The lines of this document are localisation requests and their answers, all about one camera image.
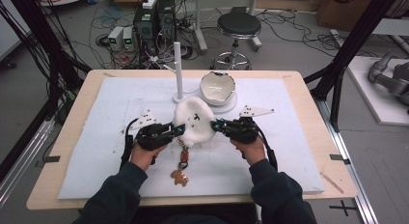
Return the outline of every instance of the brown toy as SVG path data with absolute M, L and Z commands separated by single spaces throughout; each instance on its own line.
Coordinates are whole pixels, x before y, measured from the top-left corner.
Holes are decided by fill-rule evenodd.
M 175 170 L 174 172 L 172 172 L 171 178 L 175 179 L 175 185 L 180 183 L 183 187 L 185 187 L 189 182 L 189 179 L 181 170 Z

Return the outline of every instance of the wheeled stool base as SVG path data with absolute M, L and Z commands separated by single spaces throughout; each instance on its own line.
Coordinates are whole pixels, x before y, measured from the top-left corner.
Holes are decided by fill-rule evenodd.
M 220 54 L 210 66 L 212 70 L 251 70 L 250 60 L 241 53 L 235 56 L 231 52 Z

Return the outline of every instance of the plastic bowl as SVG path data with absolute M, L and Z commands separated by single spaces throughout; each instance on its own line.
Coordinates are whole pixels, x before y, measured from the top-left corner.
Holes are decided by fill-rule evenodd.
M 201 81 L 203 100 L 210 105 L 222 106 L 227 104 L 232 99 L 234 90 L 234 79 L 224 72 L 212 71 Z

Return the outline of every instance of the human hand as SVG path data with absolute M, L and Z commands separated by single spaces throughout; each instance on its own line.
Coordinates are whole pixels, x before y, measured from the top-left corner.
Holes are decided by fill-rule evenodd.
M 153 151 L 144 150 L 136 143 L 133 146 L 132 155 L 130 157 L 130 161 L 140 167 L 142 170 L 147 171 L 150 167 L 150 163 L 154 157 L 158 157 L 159 153 L 166 149 L 168 145 L 162 146 L 158 149 Z
M 250 166 L 265 159 L 264 144 L 259 137 L 257 137 L 256 141 L 251 144 L 242 144 L 233 139 L 231 139 L 231 143 L 244 153 Z

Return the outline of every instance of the gray stool seat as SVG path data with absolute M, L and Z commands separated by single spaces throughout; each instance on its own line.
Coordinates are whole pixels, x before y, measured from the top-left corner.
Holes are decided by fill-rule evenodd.
M 217 29 L 223 35 L 233 38 L 232 52 L 220 54 L 212 63 L 211 69 L 217 70 L 250 70 L 249 59 L 237 52 L 238 40 L 250 40 L 261 31 L 259 20 L 247 13 L 223 14 L 217 20 Z

